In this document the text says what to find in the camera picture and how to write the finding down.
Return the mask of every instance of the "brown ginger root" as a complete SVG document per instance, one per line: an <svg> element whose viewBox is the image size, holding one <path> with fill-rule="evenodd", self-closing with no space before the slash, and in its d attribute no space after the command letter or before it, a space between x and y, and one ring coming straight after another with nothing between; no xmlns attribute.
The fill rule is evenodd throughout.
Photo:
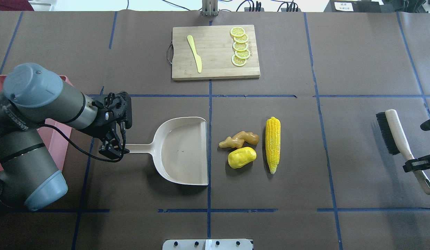
<svg viewBox="0 0 430 250"><path fill-rule="evenodd" d="M252 132L245 132L241 131L240 133L237 133L234 135L234 137L227 137L224 141L220 142L218 145L220 148L241 148L244 144L244 141L248 144L256 145L258 144L258 141L260 140L259 136L257 134L254 134Z"/></svg>

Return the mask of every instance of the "robotic arm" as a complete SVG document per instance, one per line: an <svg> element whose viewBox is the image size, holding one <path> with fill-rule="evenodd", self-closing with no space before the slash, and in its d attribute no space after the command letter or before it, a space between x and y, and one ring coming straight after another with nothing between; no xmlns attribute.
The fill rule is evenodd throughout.
<svg viewBox="0 0 430 250"><path fill-rule="evenodd" d="M125 131L132 117L127 92L92 99L40 65L19 65L0 92L0 216L23 206L36 211L68 190L36 130L48 126L47 118L99 138L99 153L112 159L106 161L117 162L128 152Z"/></svg>

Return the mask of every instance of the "brush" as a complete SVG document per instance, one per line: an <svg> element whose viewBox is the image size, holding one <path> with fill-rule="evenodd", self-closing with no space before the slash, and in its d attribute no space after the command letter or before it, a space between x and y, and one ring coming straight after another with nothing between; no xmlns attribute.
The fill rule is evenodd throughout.
<svg viewBox="0 0 430 250"><path fill-rule="evenodd" d="M376 117L381 130L381 136L383 136L388 152L391 155L401 153L406 161L415 159L412 155L408 139L406 139L405 132L403 131L402 124L400 123L400 119L398 118L397 111L388 109L385 112L378 113ZM428 176L426 176L422 170L413 171L413 173L423 191L430 195L430 180Z"/></svg>

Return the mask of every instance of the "cutting board metal handle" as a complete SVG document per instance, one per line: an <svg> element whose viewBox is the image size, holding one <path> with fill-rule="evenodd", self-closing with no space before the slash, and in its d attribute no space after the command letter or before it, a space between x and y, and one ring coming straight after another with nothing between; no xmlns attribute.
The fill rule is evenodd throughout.
<svg viewBox="0 0 430 250"><path fill-rule="evenodd" d="M172 65L173 53L172 53L172 58L170 58L169 57L169 55L170 55L170 48L172 48L172 51L173 51L173 41L170 41L170 45L167 48L167 61L169 61L170 65Z"/></svg>

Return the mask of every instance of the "dark red cloth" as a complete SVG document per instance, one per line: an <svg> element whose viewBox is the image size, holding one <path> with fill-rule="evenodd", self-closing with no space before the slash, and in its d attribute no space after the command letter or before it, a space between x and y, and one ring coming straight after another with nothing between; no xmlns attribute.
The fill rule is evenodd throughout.
<svg viewBox="0 0 430 250"><path fill-rule="evenodd" d="M34 11L28 0L0 0L0 10L30 10Z"/></svg>

